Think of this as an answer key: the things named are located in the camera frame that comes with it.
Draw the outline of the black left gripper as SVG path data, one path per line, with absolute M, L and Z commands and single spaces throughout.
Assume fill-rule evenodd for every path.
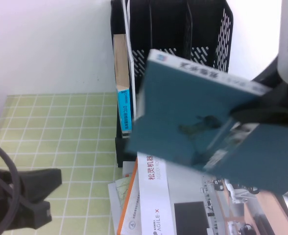
M 12 183 L 10 172 L 0 170 L 0 179 Z M 52 221 L 50 203 L 44 201 L 53 191 L 62 185 L 62 172 L 57 168 L 21 171 L 22 195 L 28 201 L 16 203 L 17 212 L 13 220 L 1 229 L 15 230 L 23 228 L 38 229 Z M 0 223 L 7 214 L 11 196 L 0 185 Z

